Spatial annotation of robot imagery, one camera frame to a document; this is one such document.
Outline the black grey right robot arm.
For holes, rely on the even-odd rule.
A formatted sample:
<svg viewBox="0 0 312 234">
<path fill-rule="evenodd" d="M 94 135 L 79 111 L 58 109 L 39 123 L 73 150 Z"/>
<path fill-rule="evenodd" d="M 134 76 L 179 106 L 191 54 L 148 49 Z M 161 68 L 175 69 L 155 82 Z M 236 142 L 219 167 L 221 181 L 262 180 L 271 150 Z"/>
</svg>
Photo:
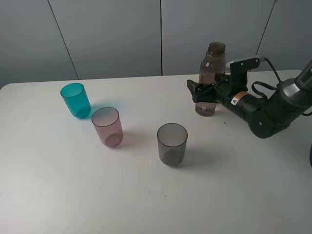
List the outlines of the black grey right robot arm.
<svg viewBox="0 0 312 234">
<path fill-rule="evenodd" d="M 217 73 L 212 84 L 187 80 L 194 103 L 220 103 L 248 123 L 259 138 L 271 137 L 285 129 L 299 116 L 310 116 L 312 106 L 312 64 L 296 77 L 279 80 L 276 86 L 256 81 L 248 93 L 247 71 L 259 67 L 265 57 L 251 57 L 227 63 L 230 74 Z"/>
</svg>

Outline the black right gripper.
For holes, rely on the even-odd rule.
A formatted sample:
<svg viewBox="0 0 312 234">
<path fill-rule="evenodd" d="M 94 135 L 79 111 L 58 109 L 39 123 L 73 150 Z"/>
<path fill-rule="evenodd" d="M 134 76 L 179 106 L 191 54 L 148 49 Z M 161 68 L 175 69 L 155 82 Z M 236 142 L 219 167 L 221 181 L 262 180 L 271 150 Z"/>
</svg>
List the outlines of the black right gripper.
<svg viewBox="0 0 312 234">
<path fill-rule="evenodd" d="M 253 112 L 262 108 L 264 100 L 248 92 L 246 78 L 233 84 L 229 75 L 215 74 L 214 81 L 215 84 L 204 84 L 187 80 L 187 88 L 194 103 L 217 101 L 245 122 L 250 121 Z"/>
</svg>

